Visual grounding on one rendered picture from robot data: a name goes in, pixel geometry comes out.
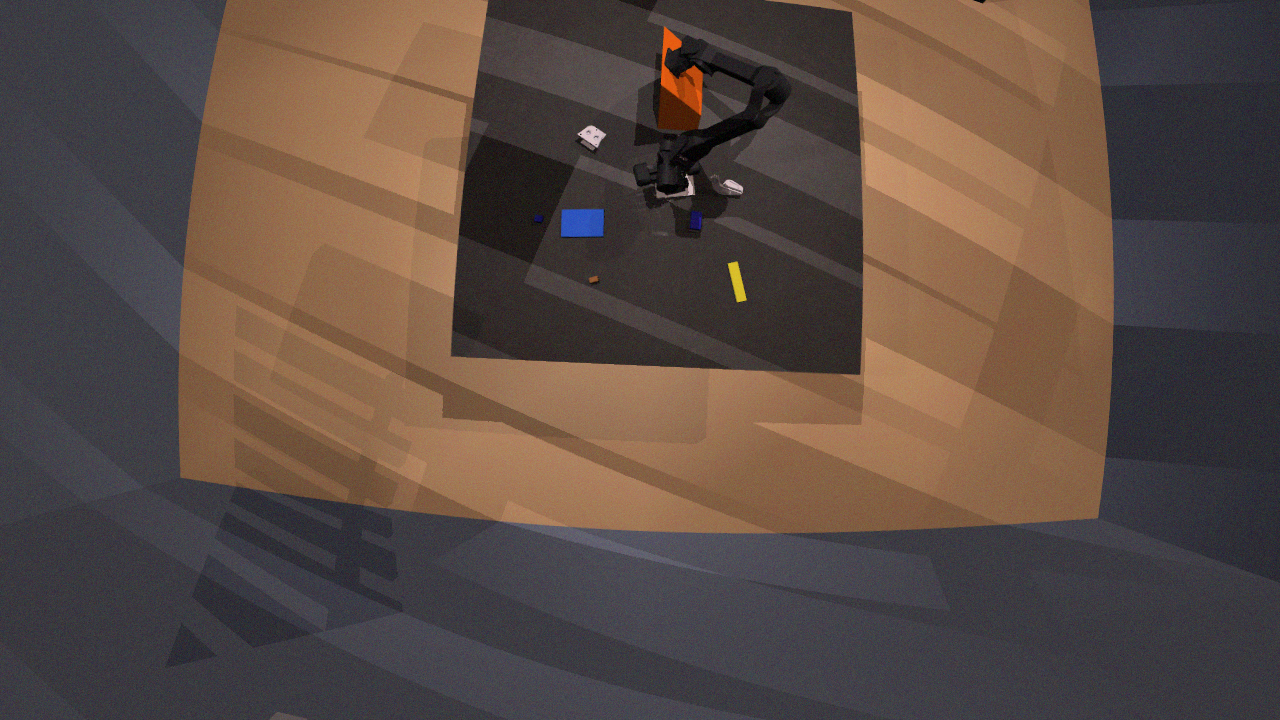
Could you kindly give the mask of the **yellow flat bar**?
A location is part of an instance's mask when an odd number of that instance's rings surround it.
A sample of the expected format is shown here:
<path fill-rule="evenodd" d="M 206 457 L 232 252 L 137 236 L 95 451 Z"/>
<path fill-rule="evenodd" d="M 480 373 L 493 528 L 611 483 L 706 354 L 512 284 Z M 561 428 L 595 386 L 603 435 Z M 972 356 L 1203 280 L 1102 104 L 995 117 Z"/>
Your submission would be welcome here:
<path fill-rule="evenodd" d="M 735 295 L 735 299 L 736 299 L 736 304 L 746 301 L 748 299 L 746 299 L 745 290 L 744 290 L 744 286 L 742 286 L 742 278 L 741 278 L 740 269 L 739 269 L 739 261 L 737 263 L 728 263 L 727 265 L 728 265 L 728 269 L 730 269 L 730 278 L 732 281 L 733 295 Z"/>

